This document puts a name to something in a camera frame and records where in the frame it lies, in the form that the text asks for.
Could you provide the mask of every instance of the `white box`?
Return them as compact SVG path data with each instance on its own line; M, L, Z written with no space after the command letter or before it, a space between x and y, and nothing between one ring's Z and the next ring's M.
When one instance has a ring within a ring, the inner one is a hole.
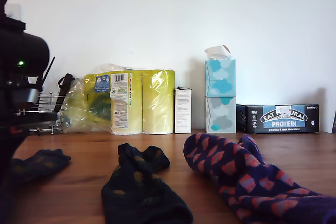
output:
M191 133L192 89L175 89L175 133Z

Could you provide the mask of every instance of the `barcode label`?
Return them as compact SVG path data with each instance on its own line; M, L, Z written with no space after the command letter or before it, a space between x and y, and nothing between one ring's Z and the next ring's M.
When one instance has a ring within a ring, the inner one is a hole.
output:
M124 74L115 74L114 75L114 80L115 81L124 81L125 80L125 75Z

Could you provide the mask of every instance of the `electrical outlet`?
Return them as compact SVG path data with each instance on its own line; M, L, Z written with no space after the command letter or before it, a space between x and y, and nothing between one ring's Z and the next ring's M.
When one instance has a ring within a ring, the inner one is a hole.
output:
M9 18L21 20L21 6L19 4L6 4L5 14Z

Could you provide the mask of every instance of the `dark green polka dot sock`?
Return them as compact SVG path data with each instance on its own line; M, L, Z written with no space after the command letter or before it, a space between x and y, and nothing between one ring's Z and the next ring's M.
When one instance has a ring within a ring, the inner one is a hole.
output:
M65 168L70 160L61 149L40 150L26 160L13 158L4 186L11 190L33 179L57 173Z
M119 165L101 196L107 224L190 224L193 216L185 202L154 172L169 167L155 146L143 153L119 145Z

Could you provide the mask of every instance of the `cardboard box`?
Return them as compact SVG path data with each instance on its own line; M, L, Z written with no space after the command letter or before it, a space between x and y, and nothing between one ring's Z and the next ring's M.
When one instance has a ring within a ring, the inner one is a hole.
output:
M205 61L205 96L236 96L236 60Z
M318 104L237 105L237 129L254 133L319 132Z
M206 97L207 133L236 132L236 98Z
M191 133L192 89L175 89L175 133Z

